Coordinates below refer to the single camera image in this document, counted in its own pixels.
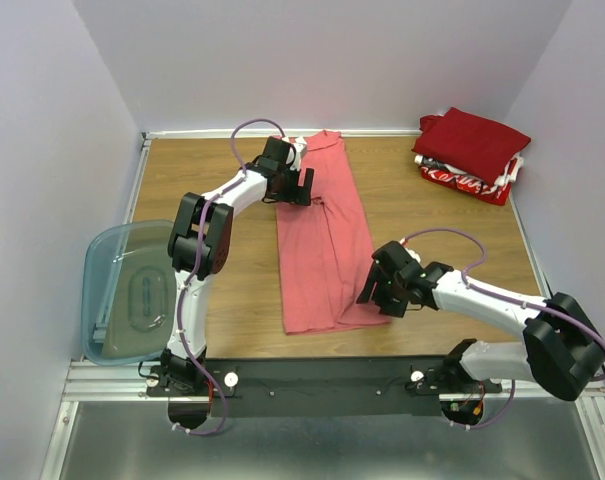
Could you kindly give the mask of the pink t-shirt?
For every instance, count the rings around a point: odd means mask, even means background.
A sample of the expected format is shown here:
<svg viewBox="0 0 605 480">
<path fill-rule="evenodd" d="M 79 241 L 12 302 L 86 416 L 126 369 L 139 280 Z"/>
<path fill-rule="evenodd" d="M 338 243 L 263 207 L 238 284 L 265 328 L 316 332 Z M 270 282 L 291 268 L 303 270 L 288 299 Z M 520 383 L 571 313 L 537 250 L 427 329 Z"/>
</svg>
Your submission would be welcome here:
<svg viewBox="0 0 605 480">
<path fill-rule="evenodd" d="M 324 130 L 306 141 L 302 165 L 315 170 L 311 204 L 276 205 L 284 331 L 386 324 L 375 306 L 356 303 L 374 246 L 342 135 Z"/>
</svg>

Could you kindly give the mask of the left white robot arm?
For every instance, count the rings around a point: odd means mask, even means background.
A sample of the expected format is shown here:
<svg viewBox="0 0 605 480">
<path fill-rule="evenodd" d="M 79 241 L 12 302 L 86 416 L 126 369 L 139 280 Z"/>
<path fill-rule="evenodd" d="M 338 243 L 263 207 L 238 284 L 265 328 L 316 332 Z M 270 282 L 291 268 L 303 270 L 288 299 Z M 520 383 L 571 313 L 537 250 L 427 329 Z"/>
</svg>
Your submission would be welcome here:
<svg viewBox="0 0 605 480">
<path fill-rule="evenodd" d="M 185 194 L 168 241 L 177 286 L 173 332 L 166 350 L 179 358 L 169 382 L 183 395 L 196 393 L 204 380 L 206 318 L 214 277 L 229 253 L 234 219 L 255 203 L 311 204 L 314 170 L 302 166 L 307 141 L 270 137 L 263 152 L 234 177 L 204 194 Z"/>
</svg>

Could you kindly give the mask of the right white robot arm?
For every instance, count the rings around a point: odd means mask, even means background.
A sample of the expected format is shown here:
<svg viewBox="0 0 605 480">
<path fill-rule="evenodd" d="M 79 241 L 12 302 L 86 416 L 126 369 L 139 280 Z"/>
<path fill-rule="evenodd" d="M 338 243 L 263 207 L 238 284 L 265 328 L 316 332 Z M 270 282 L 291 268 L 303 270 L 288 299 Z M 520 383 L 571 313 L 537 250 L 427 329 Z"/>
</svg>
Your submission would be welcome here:
<svg viewBox="0 0 605 480">
<path fill-rule="evenodd" d="M 521 295 L 478 282 L 453 267 L 419 257 L 398 241 L 372 255 L 358 303 L 400 318 L 408 306 L 451 311 L 515 336 L 511 343 L 465 339 L 424 379 L 432 389 L 462 392 L 488 380 L 538 384 L 552 396 L 576 400 L 605 364 L 605 347 L 578 302 Z"/>
</svg>

